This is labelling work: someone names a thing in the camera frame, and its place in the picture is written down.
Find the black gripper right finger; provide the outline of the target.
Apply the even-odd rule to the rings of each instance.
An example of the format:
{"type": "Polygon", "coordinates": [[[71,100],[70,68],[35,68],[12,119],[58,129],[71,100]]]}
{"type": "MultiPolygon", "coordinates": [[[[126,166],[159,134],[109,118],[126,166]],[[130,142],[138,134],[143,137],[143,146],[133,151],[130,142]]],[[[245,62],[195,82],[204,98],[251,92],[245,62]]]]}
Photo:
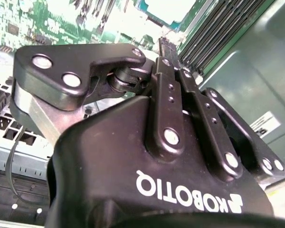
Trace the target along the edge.
{"type": "Polygon", "coordinates": [[[223,181],[240,179],[245,171],[257,182],[285,177],[283,162],[216,90],[200,91],[184,68],[175,77],[210,172],[223,181]]]}

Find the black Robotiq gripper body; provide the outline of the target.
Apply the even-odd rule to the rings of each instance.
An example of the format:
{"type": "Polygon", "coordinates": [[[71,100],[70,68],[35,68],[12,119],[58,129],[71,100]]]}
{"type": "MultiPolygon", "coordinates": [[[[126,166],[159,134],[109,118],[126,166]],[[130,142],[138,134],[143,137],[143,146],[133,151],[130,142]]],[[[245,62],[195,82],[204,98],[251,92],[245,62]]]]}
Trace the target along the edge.
{"type": "Polygon", "coordinates": [[[136,97],[67,129],[48,166],[47,228],[285,228],[244,171],[225,182],[206,166],[193,119],[173,162],[145,146],[149,98],[136,97]]]}

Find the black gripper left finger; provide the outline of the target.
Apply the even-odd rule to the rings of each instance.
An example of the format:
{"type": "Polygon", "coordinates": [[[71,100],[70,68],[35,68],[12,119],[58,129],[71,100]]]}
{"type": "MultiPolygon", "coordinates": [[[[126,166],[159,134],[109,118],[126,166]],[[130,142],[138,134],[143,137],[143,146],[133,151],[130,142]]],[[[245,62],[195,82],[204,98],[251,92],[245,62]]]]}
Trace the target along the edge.
{"type": "Polygon", "coordinates": [[[25,46],[13,100],[55,144],[55,162],[177,162],[185,152],[173,61],[131,44],[25,46]]]}

